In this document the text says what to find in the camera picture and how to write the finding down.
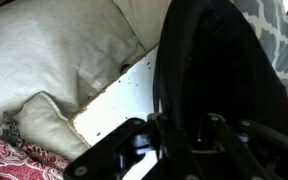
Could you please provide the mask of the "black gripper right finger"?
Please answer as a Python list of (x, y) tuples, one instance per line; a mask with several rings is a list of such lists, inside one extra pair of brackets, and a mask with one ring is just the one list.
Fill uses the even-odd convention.
[(263, 143), (267, 148), (288, 156), (288, 136), (252, 120), (240, 120), (238, 127), (251, 138)]

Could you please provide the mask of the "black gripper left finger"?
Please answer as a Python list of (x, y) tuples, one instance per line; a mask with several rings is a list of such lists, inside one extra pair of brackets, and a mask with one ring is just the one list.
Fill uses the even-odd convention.
[(63, 172), (64, 180), (121, 180), (141, 160), (144, 153), (136, 136), (146, 122), (130, 118), (71, 162)]

